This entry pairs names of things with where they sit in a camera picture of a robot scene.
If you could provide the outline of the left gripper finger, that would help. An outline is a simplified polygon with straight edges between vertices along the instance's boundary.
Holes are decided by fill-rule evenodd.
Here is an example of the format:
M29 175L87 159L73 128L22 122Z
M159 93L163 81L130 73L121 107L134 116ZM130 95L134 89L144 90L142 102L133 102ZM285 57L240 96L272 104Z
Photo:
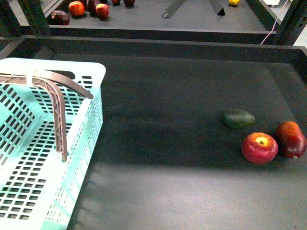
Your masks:
M36 70L35 76L43 79L51 80L53 82L59 83L71 91L83 96L84 98L93 99L94 96L85 88L75 83L72 79L49 70Z
M0 83L8 85L28 85L30 88L38 87L47 91L52 101L56 151L62 155L62 161L66 162L68 149L65 103L59 87L52 80L42 77L34 77L32 80L27 80L25 76L1 76Z

